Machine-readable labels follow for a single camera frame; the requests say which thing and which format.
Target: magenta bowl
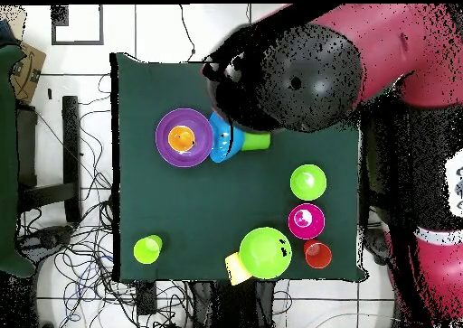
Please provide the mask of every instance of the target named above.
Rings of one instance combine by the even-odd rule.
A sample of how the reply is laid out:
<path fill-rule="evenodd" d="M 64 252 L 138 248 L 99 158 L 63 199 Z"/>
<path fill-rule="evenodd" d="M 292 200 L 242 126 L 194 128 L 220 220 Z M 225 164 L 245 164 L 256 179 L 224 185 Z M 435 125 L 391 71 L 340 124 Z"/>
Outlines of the magenta bowl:
<path fill-rule="evenodd" d="M 315 204 L 302 203 L 289 214 L 288 226 L 296 238 L 316 238 L 325 228 L 325 215 Z"/>

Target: plastic cup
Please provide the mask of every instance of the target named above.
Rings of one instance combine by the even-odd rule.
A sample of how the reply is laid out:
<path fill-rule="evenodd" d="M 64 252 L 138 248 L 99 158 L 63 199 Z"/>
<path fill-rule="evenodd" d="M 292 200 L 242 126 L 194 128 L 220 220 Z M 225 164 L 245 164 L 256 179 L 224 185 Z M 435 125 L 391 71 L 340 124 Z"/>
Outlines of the plastic cup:
<path fill-rule="evenodd" d="M 232 286 L 236 286 L 252 277 L 242 264 L 239 252 L 235 252 L 225 258 L 225 267 L 227 268 L 228 278 Z"/>
<path fill-rule="evenodd" d="M 241 263 L 258 279 L 280 276 L 291 262 L 289 240 L 280 231 L 262 227 L 248 233 L 240 245 Z"/>
<path fill-rule="evenodd" d="M 244 143 L 241 150 L 265 150 L 270 147 L 270 134 L 244 133 Z"/>
<path fill-rule="evenodd" d="M 331 263 L 331 250 L 326 244 L 311 239 L 304 244 L 306 262 L 312 268 L 325 268 Z"/>
<path fill-rule="evenodd" d="M 316 238 L 325 228 L 325 215 L 315 204 L 302 203 L 289 213 L 288 227 L 296 238 Z"/>
<path fill-rule="evenodd" d="M 155 263 L 163 247 L 163 241 L 157 235 L 140 239 L 134 246 L 135 259 L 144 265 Z"/>
<path fill-rule="evenodd" d="M 326 176 L 322 169 L 314 164 L 303 164 L 291 175 L 291 191 L 302 201 L 313 201 L 326 190 Z"/>
<path fill-rule="evenodd" d="M 194 132 L 187 126 L 175 126 L 167 137 L 169 145 L 178 152 L 190 150 L 194 145 Z"/>

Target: green cup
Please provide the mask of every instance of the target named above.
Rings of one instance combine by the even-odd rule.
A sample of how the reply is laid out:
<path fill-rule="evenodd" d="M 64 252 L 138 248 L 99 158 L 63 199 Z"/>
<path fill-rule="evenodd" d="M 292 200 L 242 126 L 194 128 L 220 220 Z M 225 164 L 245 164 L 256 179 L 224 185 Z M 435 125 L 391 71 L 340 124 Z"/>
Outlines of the green cup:
<path fill-rule="evenodd" d="M 144 265 L 155 263 L 163 247 L 163 241 L 157 235 L 140 239 L 134 246 L 135 259 Z"/>
<path fill-rule="evenodd" d="M 291 256 L 288 238 L 270 227 L 251 231 L 240 245 L 241 263 L 258 279 L 273 279 L 283 274 Z"/>
<path fill-rule="evenodd" d="M 265 150 L 270 147 L 270 134 L 250 134 L 244 133 L 244 143 L 242 151 Z"/>
<path fill-rule="evenodd" d="M 318 166 L 303 164 L 293 172 L 289 185 L 300 200 L 314 201 L 326 190 L 326 176 Z"/>

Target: red robot arm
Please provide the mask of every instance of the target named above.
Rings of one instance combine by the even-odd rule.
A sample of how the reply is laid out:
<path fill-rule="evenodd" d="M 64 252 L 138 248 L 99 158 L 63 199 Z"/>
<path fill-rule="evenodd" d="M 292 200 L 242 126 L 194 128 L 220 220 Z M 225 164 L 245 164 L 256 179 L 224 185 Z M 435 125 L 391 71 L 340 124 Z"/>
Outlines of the red robot arm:
<path fill-rule="evenodd" d="M 247 131 L 329 127 L 401 79 L 408 121 L 401 136 L 410 145 L 407 170 L 395 173 L 410 173 L 411 229 L 418 228 L 416 240 L 403 238 L 408 245 L 396 243 L 392 252 L 402 273 L 409 250 L 418 257 L 411 275 L 419 269 L 427 278 L 420 296 L 437 319 L 463 318 L 463 235 L 455 234 L 463 230 L 463 198 L 455 195 L 463 167 L 462 48 L 446 5 L 340 5 L 318 18 L 288 5 L 241 27 L 203 68 L 214 109 Z"/>

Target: cardboard box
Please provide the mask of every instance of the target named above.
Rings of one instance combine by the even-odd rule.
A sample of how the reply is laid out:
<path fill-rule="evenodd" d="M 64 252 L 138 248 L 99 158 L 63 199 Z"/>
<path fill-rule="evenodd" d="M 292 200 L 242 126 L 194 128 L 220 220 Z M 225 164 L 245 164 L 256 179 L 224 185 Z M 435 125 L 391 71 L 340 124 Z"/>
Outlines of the cardboard box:
<path fill-rule="evenodd" d="M 6 20 L 10 24 L 16 40 L 23 40 L 23 31 L 27 13 L 19 6 L 0 5 L 0 21 Z"/>
<path fill-rule="evenodd" d="M 21 42 L 21 50 L 25 58 L 14 65 L 10 81 L 16 98 L 25 104 L 30 104 L 42 73 L 46 54 L 25 42 Z"/>

